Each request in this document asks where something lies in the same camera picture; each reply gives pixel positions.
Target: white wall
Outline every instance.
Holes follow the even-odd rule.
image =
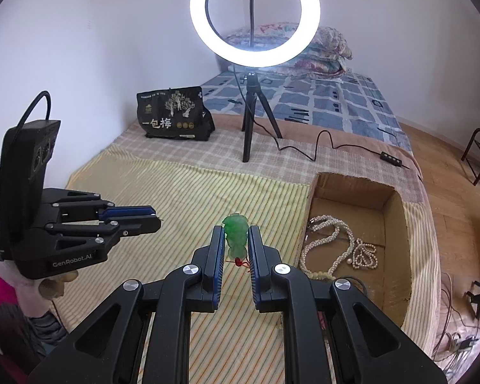
[[[212,0],[219,31],[243,25]],[[4,0],[0,5],[0,149],[40,91],[62,120],[46,186],[63,187],[136,119],[137,92],[200,85],[219,70],[192,27],[189,0]],[[44,102],[32,118],[44,116]]]
[[[300,19],[298,0],[255,4],[256,24]],[[374,79],[397,116],[467,144],[480,126],[480,15],[470,0],[321,0],[321,8],[321,25],[347,38],[348,65]]]

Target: blue checkered bedsheet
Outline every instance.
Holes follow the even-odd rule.
[[[388,103],[367,76],[346,74],[339,79],[318,81],[259,73],[259,78],[277,119],[334,128],[411,151],[409,139]],[[241,84],[244,89],[245,82],[241,80]],[[233,72],[223,72],[202,88],[204,104],[211,112],[244,113]],[[259,101],[255,114],[266,117]]]

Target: floral pillow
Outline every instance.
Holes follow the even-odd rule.
[[[243,71],[244,68],[237,68],[236,70]],[[260,68],[260,70],[298,78],[326,80],[339,78],[347,72],[347,67],[342,59],[313,60],[299,55],[281,65]]]
[[[281,46],[292,37],[297,27],[298,23],[275,23],[256,27],[253,50],[265,51]],[[224,40],[235,47],[247,49],[250,43],[249,36],[250,29],[241,28],[228,35]],[[300,56],[316,60],[336,60],[340,57],[351,60],[352,51],[338,30],[319,27],[315,37]]]

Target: pearl bead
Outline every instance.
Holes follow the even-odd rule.
[[[320,229],[331,225],[334,225],[334,232],[330,236],[322,238],[321,240],[313,241],[308,245],[304,246],[302,250],[302,254],[300,255],[300,268],[308,277],[318,279],[334,279],[332,274],[338,268],[338,265],[342,261],[347,259],[350,255],[352,255],[352,257],[347,259],[347,264],[352,264],[352,267],[354,269],[376,269],[378,267],[379,261],[375,256],[377,248],[372,244],[365,244],[360,238],[356,240],[354,234],[352,233],[352,230],[342,220],[333,218],[330,215],[322,215],[311,218],[308,224],[308,226],[313,232],[319,231]],[[338,258],[336,258],[331,268],[327,272],[319,271],[318,273],[312,273],[306,267],[306,257],[308,256],[308,252],[319,245],[327,244],[334,241],[338,237],[341,228],[347,233],[348,236],[349,246],[347,250]]]

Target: light stand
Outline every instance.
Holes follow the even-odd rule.
[[[249,47],[254,47],[254,0],[249,0],[249,16],[251,24],[251,33],[249,39]],[[274,113],[270,108],[267,97],[261,90],[261,85],[258,79],[258,74],[256,71],[250,71],[247,73],[247,96],[246,96],[246,105],[244,109],[244,122],[242,124],[242,131],[245,132],[244,138],[244,156],[243,162],[246,163],[249,161],[251,156],[251,142],[252,142],[252,131],[254,127],[254,113],[256,111],[256,100],[260,99],[263,109],[267,113],[267,116],[274,128],[276,136],[278,139],[282,139],[281,131],[279,126],[275,121]]]

